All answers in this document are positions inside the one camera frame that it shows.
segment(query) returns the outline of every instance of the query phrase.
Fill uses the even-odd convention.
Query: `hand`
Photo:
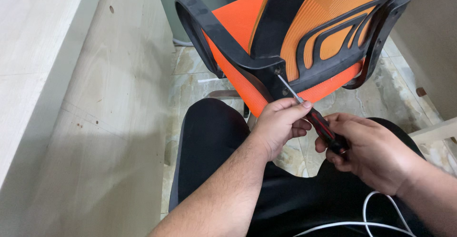
[[[274,160],[288,140],[305,136],[306,130],[311,129],[311,124],[303,119],[311,107],[311,102],[297,104],[294,98],[279,99],[266,105],[249,139],[264,145],[268,161]]]
[[[386,195],[396,195],[413,174],[421,159],[384,126],[351,114],[335,113],[324,117],[329,128],[346,137],[350,150],[347,160],[328,151],[327,160],[337,170],[352,172],[368,186]],[[316,139],[316,151],[324,152],[326,144]]]

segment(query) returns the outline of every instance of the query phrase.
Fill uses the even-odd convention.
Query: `person's right hand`
[[[344,160],[328,151],[327,160],[336,169],[352,172],[364,183],[386,195],[396,195],[413,170],[424,161],[384,126],[351,114],[335,113],[324,117],[329,128],[346,137],[350,150]],[[316,139],[316,151],[324,152],[327,145]]]

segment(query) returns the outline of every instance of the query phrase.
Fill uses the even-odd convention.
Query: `office chair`
[[[258,117],[269,102],[293,97],[277,75],[313,103],[339,87],[359,88],[410,1],[237,0],[212,12],[202,0],[175,6],[205,65],[228,78]]]

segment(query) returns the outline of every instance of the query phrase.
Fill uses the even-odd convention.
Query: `person's left hand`
[[[305,136],[306,130],[311,130],[311,124],[303,119],[311,107],[309,101],[297,104],[294,98],[276,100],[264,107],[249,138],[263,144],[268,161],[272,161],[288,140]]]

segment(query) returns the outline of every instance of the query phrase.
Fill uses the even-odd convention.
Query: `screwdriver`
[[[289,84],[284,80],[284,78],[278,75],[279,79],[284,83],[289,92],[291,92],[295,99],[297,99],[298,104],[301,104],[304,100],[300,98],[289,86]],[[337,155],[343,155],[346,151],[349,150],[346,138],[342,135],[335,134],[334,131],[328,128],[329,123],[325,120],[322,115],[315,109],[311,110],[306,114],[306,120],[308,120],[316,129],[319,137],[327,144],[328,148]]]

